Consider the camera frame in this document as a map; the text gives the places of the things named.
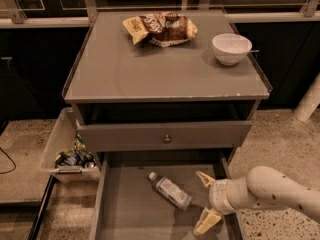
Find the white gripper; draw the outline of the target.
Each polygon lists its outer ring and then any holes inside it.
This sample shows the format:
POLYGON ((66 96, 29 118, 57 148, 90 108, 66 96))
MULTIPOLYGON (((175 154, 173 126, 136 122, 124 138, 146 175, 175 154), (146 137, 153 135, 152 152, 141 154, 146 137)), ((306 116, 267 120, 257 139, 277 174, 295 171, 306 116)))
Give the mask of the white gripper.
POLYGON ((202 235, 215 226, 222 219, 222 215, 234 213, 235 208, 231 205, 227 197, 227 184, 229 183, 227 179, 215 181, 214 178, 201 171, 197 171, 196 175, 199 177, 202 184, 206 188, 209 188, 209 203, 213 208, 203 209, 199 220, 193 229, 195 235, 202 235))

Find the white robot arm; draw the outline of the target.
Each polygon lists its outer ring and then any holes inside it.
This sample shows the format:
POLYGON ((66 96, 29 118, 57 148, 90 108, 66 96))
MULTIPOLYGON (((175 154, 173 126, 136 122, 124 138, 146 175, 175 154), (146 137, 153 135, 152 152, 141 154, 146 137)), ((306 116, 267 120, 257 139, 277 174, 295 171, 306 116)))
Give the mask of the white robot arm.
POLYGON ((260 111, 244 147, 231 163, 231 179, 212 180, 213 208, 195 229, 203 233, 218 218, 235 218, 234 240, 319 240, 319 82, 296 109, 260 111))

